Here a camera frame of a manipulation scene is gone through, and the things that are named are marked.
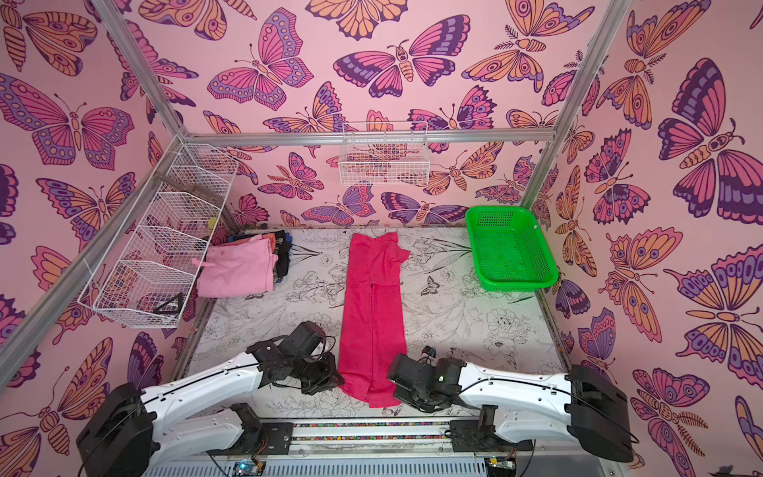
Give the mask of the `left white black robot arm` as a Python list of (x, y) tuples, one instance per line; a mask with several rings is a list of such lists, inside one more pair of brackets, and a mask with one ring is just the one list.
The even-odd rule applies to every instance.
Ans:
[(344, 385), (334, 340), (314, 322), (258, 341), (236, 357), (178, 381), (114, 389), (77, 437), (81, 476), (141, 476), (200, 453), (243, 455), (274, 443), (245, 399), (267, 387), (313, 396)]

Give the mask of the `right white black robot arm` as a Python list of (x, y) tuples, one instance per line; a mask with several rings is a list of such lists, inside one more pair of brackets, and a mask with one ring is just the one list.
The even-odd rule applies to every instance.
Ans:
[(635, 455), (626, 394), (580, 365), (568, 373), (530, 375), (455, 358), (432, 365), (401, 354), (387, 378), (398, 401), (422, 413), (453, 405), (475, 409), (486, 417), (488, 433), (508, 443), (572, 440), (596, 457), (621, 463)]

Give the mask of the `magenta t-shirt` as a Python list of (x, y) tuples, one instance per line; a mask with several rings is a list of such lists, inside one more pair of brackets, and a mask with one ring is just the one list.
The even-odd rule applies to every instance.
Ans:
[(396, 233), (355, 234), (351, 240), (339, 372), (342, 391), (372, 409), (399, 405), (387, 373), (393, 360), (407, 353), (401, 266), (408, 258)]

